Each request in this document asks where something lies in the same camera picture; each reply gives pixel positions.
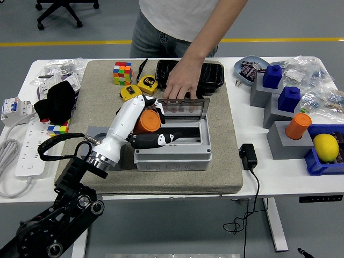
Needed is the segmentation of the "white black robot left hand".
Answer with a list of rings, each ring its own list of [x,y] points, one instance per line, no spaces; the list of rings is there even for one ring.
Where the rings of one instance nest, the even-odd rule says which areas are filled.
[[[87,163],[93,164],[97,168],[107,169],[118,163],[121,148],[128,142],[135,149],[151,149],[162,147],[182,137],[180,132],[133,134],[137,120],[143,110],[149,106],[156,107],[160,119],[164,123],[163,107],[157,98],[139,95],[127,100],[116,113],[106,137],[92,149]]]

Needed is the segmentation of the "person's left hand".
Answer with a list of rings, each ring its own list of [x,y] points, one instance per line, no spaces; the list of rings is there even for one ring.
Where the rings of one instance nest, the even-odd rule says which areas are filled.
[[[186,94],[197,99],[196,92],[204,59],[182,57],[169,73],[163,98],[184,99]]]

